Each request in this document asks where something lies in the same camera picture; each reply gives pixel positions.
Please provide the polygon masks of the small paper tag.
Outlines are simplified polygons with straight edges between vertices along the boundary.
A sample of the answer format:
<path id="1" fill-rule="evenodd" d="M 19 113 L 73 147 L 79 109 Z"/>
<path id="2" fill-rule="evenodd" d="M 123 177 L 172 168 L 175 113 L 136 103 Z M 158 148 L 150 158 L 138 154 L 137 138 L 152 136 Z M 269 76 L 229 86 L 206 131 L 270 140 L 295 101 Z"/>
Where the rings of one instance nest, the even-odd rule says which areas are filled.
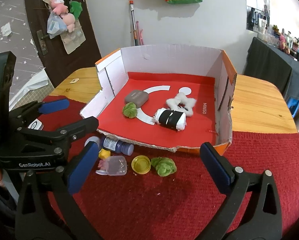
<path id="1" fill-rule="evenodd" d="M 70 84 L 72 84 L 72 83 L 76 83 L 76 82 L 78 82 L 78 81 L 79 81 L 79 78 L 75 78 L 75 79 L 73 79 L 73 80 L 70 81 Z"/>

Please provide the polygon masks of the large green plush ball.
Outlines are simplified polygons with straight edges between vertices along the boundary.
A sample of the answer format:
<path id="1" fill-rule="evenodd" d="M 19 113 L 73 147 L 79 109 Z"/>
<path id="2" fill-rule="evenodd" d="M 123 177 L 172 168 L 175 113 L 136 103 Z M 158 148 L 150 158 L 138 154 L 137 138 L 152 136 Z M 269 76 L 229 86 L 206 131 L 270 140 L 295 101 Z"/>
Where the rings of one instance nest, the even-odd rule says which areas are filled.
<path id="1" fill-rule="evenodd" d="M 169 176 L 177 171 L 176 164 L 171 158 L 156 157 L 152 158 L 150 162 L 160 177 Z"/>

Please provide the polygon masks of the black and white cloth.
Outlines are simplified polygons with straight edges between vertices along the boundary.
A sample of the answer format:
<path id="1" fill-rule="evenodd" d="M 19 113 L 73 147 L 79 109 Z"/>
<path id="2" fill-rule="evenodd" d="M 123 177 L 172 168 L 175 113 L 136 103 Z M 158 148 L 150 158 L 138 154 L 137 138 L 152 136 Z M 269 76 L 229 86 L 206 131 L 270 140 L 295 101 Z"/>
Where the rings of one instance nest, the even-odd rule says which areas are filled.
<path id="1" fill-rule="evenodd" d="M 186 127 L 185 113 L 166 108 L 158 109 L 154 114 L 152 121 L 155 124 L 177 131 L 183 131 Z"/>

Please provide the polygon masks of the plastic bag on door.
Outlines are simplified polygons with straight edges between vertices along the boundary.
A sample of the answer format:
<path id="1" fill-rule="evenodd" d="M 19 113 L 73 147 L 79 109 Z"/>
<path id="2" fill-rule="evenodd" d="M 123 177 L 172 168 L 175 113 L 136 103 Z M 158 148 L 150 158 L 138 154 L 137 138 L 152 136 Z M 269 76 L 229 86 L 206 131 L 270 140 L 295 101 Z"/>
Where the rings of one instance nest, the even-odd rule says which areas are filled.
<path id="1" fill-rule="evenodd" d="M 50 39 L 67 31 L 67 26 L 60 16 L 51 12 L 47 20 L 47 33 Z"/>

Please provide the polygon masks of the grey rounded case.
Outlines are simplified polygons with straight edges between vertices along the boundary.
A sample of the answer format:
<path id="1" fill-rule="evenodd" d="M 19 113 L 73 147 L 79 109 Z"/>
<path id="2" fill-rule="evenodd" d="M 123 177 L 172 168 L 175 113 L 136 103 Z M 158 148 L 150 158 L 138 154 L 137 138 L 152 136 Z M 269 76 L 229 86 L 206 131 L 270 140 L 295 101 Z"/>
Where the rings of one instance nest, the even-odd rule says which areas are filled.
<path id="1" fill-rule="evenodd" d="M 149 94 L 143 90 L 133 90 L 125 98 L 125 103 L 133 103 L 136 108 L 143 106 L 149 99 Z"/>

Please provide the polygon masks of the dark brown door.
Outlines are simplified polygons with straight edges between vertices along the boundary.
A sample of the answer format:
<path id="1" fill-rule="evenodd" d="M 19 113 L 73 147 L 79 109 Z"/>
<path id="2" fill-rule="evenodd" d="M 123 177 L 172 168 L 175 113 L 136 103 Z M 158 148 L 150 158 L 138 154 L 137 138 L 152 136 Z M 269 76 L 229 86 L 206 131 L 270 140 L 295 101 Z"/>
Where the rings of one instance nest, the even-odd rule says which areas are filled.
<path id="1" fill-rule="evenodd" d="M 79 23 L 81 24 L 85 41 L 68 54 L 59 35 L 53 39 L 46 38 L 45 42 L 48 53 L 45 56 L 41 53 L 37 31 L 42 30 L 43 34 L 47 34 L 47 19 L 49 18 L 50 11 L 43 0 L 24 1 L 28 26 L 38 50 L 39 59 L 43 63 L 45 72 L 54 87 L 57 87 L 74 71 L 94 66 L 95 62 L 101 58 L 86 6 L 86 0 L 74 0 L 82 4 L 83 11 L 79 17 Z"/>

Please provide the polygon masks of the blonde pink doll figure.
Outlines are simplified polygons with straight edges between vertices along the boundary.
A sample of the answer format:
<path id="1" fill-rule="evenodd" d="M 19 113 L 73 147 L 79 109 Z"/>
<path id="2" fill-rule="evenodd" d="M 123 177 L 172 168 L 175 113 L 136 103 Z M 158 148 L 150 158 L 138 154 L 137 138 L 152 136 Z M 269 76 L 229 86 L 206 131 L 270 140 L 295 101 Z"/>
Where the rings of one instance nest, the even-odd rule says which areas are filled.
<path id="1" fill-rule="evenodd" d="M 98 168 L 100 170 L 105 170 L 106 159 L 111 156 L 111 152 L 106 149 L 101 149 L 98 153 L 98 157 L 100 158 L 100 162 L 98 163 Z"/>

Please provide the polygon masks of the white square charger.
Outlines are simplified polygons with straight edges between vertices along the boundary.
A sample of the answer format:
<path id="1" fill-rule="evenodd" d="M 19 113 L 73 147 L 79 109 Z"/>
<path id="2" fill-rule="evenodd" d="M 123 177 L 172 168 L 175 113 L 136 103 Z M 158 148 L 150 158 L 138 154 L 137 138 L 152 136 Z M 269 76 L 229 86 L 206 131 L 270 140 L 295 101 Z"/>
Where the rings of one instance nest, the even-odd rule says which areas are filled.
<path id="1" fill-rule="evenodd" d="M 40 131 L 43 129 L 43 127 L 44 127 L 43 123 L 38 119 L 32 121 L 28 126 L 29 129 L 35 129 Z"/>

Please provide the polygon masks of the small green plush ball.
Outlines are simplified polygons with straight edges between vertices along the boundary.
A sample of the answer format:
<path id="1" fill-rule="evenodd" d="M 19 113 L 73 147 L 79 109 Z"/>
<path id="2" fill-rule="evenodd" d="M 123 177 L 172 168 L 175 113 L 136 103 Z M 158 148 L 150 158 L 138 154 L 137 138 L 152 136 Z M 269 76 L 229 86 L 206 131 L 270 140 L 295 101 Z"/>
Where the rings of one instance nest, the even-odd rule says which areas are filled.
<path id="1" fill-rule="evenodd" d="M 133 119 L 137 116 L 137 107 L 133 102 L 126 103 L 122 109 L 122 113 L 125 117 Z"/>

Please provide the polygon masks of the yellow plastic lid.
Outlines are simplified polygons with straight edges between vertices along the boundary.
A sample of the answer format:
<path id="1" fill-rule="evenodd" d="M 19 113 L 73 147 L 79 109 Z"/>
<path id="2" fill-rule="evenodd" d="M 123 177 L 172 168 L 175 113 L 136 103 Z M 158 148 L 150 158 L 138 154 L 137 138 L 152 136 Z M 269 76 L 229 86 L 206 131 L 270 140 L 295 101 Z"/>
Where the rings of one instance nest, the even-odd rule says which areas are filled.
<path id="1" fill-rule="evenodd" d="M 151 169 L 150 159 L 145 155 L 136 156 L 131 163 L 132 169 L 137 174 L 147 174 Z"/>

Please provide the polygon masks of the silver pole with orange cap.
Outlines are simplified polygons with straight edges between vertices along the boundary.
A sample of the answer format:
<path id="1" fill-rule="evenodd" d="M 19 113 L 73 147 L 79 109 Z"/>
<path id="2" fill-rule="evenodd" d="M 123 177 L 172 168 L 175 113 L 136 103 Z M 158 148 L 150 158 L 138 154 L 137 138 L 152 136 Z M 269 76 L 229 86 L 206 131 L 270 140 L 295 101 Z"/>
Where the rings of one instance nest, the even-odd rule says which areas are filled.
<path id="1" fill-rule="evenodd" d="M 132 26 L 133 26 L 133 39 L 135 46 L 138 46 L 138 38 L 137 38 L 137 29 L 136 29 L 136 22 L 135 22 L 135 15 L 134 15 L 134 2 L 132 0 L 129 1 L 131 19 L 132 19 Z"/>

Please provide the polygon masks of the pink plush pig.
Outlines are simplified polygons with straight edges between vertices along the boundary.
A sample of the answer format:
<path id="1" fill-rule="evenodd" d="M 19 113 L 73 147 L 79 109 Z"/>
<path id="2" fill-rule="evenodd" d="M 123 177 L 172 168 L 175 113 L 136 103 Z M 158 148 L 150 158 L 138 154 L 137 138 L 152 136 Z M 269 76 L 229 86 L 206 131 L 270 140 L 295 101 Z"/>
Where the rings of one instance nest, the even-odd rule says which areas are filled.
<path id="1" fill-rule="evenodd" d="M 50 6 L 52 8 L 52 12 L 60 16 L 66 24 L 68 32 L 73 32 L 75 29 L 76 19 L 73 14 L 69 13 L 68 6 L 64 4 L 64 0 L 51 0 Z"/>

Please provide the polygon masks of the dark covered side table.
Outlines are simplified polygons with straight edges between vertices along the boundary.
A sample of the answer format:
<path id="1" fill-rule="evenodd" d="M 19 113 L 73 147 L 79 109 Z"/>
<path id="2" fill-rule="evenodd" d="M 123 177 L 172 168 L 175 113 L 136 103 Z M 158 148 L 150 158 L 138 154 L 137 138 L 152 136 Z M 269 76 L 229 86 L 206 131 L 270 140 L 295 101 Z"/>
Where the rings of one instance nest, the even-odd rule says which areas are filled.
<path id="1" fill-rule="evenodd" d="M 299 61 L 257 37 L 248 49 L 243 74 L 274 84 L 285 100 L 299 100 Z"/>

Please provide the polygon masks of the green plush on door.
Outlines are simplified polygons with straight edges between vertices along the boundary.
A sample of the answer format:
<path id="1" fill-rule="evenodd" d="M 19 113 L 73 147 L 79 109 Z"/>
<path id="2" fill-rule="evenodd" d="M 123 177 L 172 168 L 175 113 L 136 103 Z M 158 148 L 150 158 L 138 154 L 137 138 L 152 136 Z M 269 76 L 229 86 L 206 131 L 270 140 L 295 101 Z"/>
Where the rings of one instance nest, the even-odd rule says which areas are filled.
<path id="1" fill-rule="evenodd" d="M 73 14 L 75 19 L 77 20 L 83 11 L 81 2 L 71 1 L 70 3 L 70 13 Z"/>

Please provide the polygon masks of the white round jar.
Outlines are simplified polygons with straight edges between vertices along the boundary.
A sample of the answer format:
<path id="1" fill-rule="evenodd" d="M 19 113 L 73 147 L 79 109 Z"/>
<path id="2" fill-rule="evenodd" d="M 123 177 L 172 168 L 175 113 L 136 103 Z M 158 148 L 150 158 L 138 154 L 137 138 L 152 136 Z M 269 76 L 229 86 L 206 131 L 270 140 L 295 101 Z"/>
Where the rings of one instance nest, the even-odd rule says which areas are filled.
<path id="1" fill-rule="evenodd" d="M 85 141 L 85 143 L 84 143 L 84 145 L 86 146 L 89 142 L 94 142 L 94 143 L 96 143 L 97 145 L 98 145 L 98 147 L 100 146 L 100 138 L 99 137 L 97 137 L 97 136 L 92 136 L 92 137 L 89 137 L 86 141 Z"/>

